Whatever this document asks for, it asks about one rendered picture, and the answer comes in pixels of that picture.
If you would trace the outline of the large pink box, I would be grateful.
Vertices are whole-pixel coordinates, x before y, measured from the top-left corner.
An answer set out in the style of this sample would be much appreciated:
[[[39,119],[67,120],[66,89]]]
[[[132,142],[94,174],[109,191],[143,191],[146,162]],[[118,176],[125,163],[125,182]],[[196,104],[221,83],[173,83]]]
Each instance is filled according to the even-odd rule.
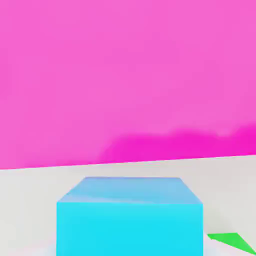
[[[0,169],[256,155],[256,0],[0,0]]]

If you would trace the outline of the small cyan cube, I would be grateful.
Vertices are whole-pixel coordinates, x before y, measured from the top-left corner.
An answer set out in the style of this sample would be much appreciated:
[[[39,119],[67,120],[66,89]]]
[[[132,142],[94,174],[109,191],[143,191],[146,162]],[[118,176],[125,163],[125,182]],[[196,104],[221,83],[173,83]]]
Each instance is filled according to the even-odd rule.
[[[86,177],[56,204],[56,256],[203,256],[203,203],[174,177]]]

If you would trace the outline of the small green cube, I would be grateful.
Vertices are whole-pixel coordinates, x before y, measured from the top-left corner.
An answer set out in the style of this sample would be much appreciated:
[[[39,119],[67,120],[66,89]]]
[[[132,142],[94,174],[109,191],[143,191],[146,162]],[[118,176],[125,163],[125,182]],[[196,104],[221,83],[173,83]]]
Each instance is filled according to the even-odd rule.
[[[231,247],[256,255],[253,248],[238,233],[209,233],[208,237],[212,240],[216,240]]]

